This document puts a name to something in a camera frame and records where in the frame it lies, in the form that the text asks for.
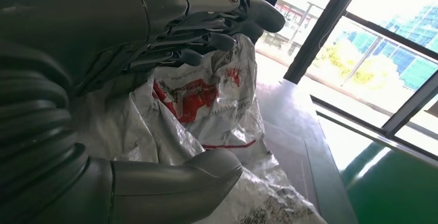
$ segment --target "glass pane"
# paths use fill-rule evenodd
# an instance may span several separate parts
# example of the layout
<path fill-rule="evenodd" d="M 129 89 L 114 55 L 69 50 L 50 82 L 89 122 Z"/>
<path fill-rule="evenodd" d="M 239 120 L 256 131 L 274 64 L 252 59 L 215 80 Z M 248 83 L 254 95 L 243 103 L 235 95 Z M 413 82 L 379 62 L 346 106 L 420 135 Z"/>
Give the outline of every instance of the glass pane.
<path fill-rule="evenodd" d="M 438 95 L 414 115 L 396 136 L 438 155 Z"/>
<path fill-rule="evenodd" d="M 347 10 L 438 52 L 438 0 L 352 0 Z"/>
<path fill-rule="evenodd" d="M 300 85 L 312 95 L 382 126 L 437 69 L 435 61 L 344 17 Z"/>
<path fill-rule="evenodd" d="M 319 117 L 327 144 L 340 173 L 352 164 L 372 144 L 372 140 L 340 126 L 323 117 Z"/>
<path fill-rule="evenodd" d="M 275 8 L 286 18 L 278 33 L 264 33 L 256 51 L 289 66 L 329 0 L 278 0 Z"/>

